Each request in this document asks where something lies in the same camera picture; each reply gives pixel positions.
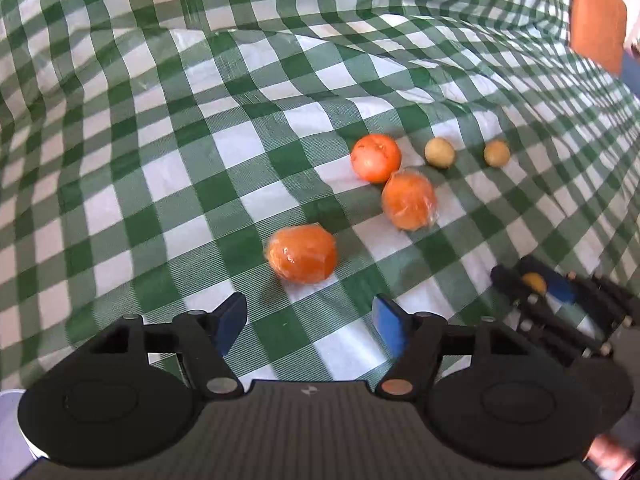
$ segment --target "plastic-wrapped orange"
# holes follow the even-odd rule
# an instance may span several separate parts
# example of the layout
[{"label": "plastic-wrapped orange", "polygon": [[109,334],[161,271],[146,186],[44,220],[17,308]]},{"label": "plastic-wrapped orange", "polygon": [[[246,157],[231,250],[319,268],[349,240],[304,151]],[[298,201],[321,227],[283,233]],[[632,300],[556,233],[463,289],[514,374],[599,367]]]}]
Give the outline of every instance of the plastic-wrapped orange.
[{"label": "plastic-wrapped orange", "polygon": [[338,263],[334,237],[318,224],[285,227],[275,232],[265,256],[279,277],[296,283],[322,282]]},{"label": "plastic-wrapped orange", "polygon": [[428,178],[398,171],[382,190],[382,210],[397,228],[415,231],[436,221],[438,199]]}]

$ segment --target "green and white checkered tablecloth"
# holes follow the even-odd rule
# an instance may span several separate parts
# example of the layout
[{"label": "green and white checkered tablecloth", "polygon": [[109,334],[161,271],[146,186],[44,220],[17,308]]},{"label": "green and white checkered tablecloth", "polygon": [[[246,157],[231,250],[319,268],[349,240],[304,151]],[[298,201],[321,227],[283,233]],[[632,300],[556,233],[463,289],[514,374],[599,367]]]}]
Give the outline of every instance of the green and white checkered tablecloth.
[{"label": "green and white checkered tablecloth", "polygon": [[[2,387],[124,313],[168,321],[234,290],[243,382],[375,381],[376,293],[473,323],[508,312],[489,269],[530,252],[637,279],[640,102],[568,48],[569,7],[0,0]],[[437,227],[397,231],[354,176],[369,132],[436,185]],[[458,150],[450,170],[424,166],[434,136]],[[494,137],[513,152],[500,170],[482,160]],[[282,283],[263,244],[307,222],[335,235],[340,264]]]}]

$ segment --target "tangerine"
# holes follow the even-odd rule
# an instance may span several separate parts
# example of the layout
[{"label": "tangerine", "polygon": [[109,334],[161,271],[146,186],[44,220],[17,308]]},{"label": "tangerine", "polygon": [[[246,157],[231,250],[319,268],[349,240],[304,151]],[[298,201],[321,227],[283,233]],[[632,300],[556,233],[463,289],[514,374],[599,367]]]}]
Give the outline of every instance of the tangerine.
[{"label": "tangerine", "polygon": [[414,171],[394,173],[382,190],[382,210],[399,229],[415,231],[432,225],[438,199],[428,178]]},{"label": "tangerine", "polygon": [[540,296],[546,294],[546,281],[537,272],[527,272],[522,275],[522,281],[535,290]]},{"label": "tangerine", "polygon": [[402,153],[391,137],[370,134],[362,137],[351,150],[351,165],[358,176],[372,184],[389,180],[400,168]]},{"label": "tangerine", "polygon": [[266,258],[284,280],[322,282],[334,272],[338,251],[334,237],[318,224],[285,227],[269,240]]}]

